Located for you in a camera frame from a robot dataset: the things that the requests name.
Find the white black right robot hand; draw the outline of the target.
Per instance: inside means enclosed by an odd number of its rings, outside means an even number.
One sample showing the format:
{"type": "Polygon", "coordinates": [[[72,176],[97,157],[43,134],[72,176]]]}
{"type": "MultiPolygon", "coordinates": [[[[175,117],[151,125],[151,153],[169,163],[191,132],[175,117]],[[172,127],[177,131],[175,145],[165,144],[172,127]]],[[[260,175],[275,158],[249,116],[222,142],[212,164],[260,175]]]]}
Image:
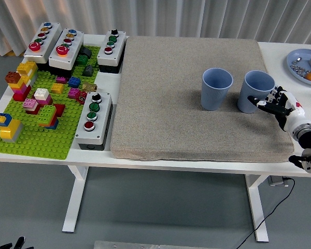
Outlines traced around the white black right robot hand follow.
{"type": "Polygon", "coordinates": [[[266,99],[261,100],[252,95],[247,99],[258,109],[273,114],[280,128],[298,139],[311,131],[311,121],[305,117],[305,111],[292,93],[281,86],[276,86],[266,99]]]}

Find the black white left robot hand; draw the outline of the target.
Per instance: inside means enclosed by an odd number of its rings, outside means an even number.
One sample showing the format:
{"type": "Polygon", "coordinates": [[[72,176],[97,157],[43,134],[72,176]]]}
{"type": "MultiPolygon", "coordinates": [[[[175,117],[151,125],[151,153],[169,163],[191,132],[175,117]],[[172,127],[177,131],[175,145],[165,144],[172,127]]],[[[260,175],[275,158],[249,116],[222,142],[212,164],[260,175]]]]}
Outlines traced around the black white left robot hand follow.
{"type": "Polygon", "coordinates": [[[22,249],[24,247],[24,244],[26,242],[26,237],[25,236],[20,236],[15,245],[13,245],[11,242],[10,243],[6,243],[0,246],[0,249],[22,249]]]}

